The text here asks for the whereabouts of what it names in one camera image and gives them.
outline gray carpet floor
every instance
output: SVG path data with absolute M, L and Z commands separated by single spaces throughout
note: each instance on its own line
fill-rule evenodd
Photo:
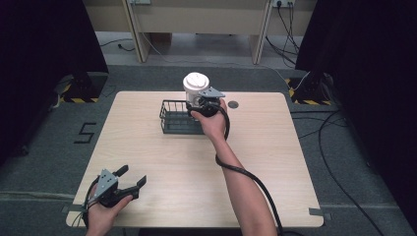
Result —
M 285 82 L 270 69 L 209 67 L 109 66 L 109 77 L 97 103 L 61 103 L 43 120 L 30 142 L 27 156 L 9 158 L 0 168 L 0 235 L 84 235 L 84 228 L 66 225 L 64 208 L 72 203 L 89 163 L 115 94 L 120 90 L 183 90 L 182 80 L 200 72 L 223 91 L 276 91 L 287 97 L 314 187 L 325 215 L 320 228 L 289 229 L 313 235 L 379 235 L 331 179 L 321 157 L 318 130 L 336 105 L 293 104 Z M 279 71 L 284 78 L 303 72 Z M 366 211 L 385 235 L 415 235 L 396 206 L 382 178 L 367 165 L 342 112 L 322 132 L 326 161 L 347 193 Z M 74 144 L 94 133 L 89 144 Z M 238 230 L 223 232 L 235 235 Z M 110 235 L 220 235 L 186 229 L 121 229 Z

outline wooden table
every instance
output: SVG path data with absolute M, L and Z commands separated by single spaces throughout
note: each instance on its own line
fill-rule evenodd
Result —
M 284 95 L 225 92 L 231 129 L 228 142 L 246 169 L 267 186 L 284 227 L 319 227 L 320 208 Z M 117 94 L 74 199 L 80 205 L 102 168 L 130 170 L 119 188 L 148 182 L 138 200 L 116 219 L 123 227 L 239 227 L 214 148 L 203 135 L 164 135 L 163 99 L 185 99 L 184 91 L 121 91 Z M 70 211 L 71 225 L 78 213 Z

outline white cup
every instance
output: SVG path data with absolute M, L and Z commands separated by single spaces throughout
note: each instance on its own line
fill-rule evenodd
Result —
M 199 105 L 199 91 L 209 88 L 209 78 L 203 74 L 192 72 L 184 78 L 184 90 L 186 92 L 186 99 L 193 107 L 200 107 Z

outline gray floor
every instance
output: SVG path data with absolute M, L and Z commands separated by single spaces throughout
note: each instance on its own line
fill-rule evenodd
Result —
M 99 32 L 97 37 L 104 44 L 130 37 L 130 34 Z M 285 37 L 270 39 L 277 46 L 285 43 Z M 293 230 L 306 236 L 378 235 L 369 220 L 330 178 L 320 155 L 315 132 L 329 116 L 323 111 L 335 110 L 337 106 L 297 105 L 288 97 L 282 78 L 303 76 L 305 72 L 290 70 L 268 45 L 261 65 L 254 66 L 247 36 L 174 34 L 171 47 L 157 47 L 163 57 L 152 52 L 145 64 L 138 63 L 134 51 L 119 49 L 118 43 L 129 49 L 133 47 L 129 40 L 102 47 L 110 75 L 98 103 L 61 103 L 39 127 L 30 143 L 30 154 L 11 158 L 0 168 L 1 236 L 85 234 L 85 229 L 67 226 L 66 213 L 62 211 L 77 193 L 115 93 L 119 90 L 181 90 L 183 77 L 191 71 L 208 75 L 220 90 L 278 91 L 286 95 L 326 222 L 320 228 Z M 300 111 L 315 112 L 297 113 Z M 336 179 L 385 235 L 415 235 L 380 176 L 367 166 L 349 128 L 345 127 L 343 114 L 336 114 L 331 120 L 334 124 L 323 129 L 322 145 Z M 79 136 L 79 131 L 86 122 L 95 123 L 87 130 L 94 136 L 90 144 L 76 145 L 74 141 L 84 138 Z M 126 235 L 138 235 L 138 232 L 139 229 L 127 229 Z M 114 228 L 110 234 L 123 235 L 123 229 Z M 141 231 L 141 235 L 181 234 L 210 235 L 207 230 Z

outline human arm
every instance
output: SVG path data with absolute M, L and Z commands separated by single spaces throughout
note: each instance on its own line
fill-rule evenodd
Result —
M 117 205 L 107 208 L 101 203 L 91 204 L 89 207 L 89 230 L 86 236 L 104 236 L 113 226 L 114 219 L 131 200 L 132 195 L 123 198 Z
M 226 111 L 224 100 L 221 107 Z M 193 117 L 198 119 L 203 130 L 211 140 L 221 162 L 244 168 L 229 144 L 224 138 L 225 119 L 218 112 L 212 117 L 205 117 L 193 111 Z M 269 211 L 267 201 L 257 184 L 249 177 L 229 170 L 222 169 L 226 181 L 230 202 L 239 221 L 244 236 L 277 235 L 276 227 Z

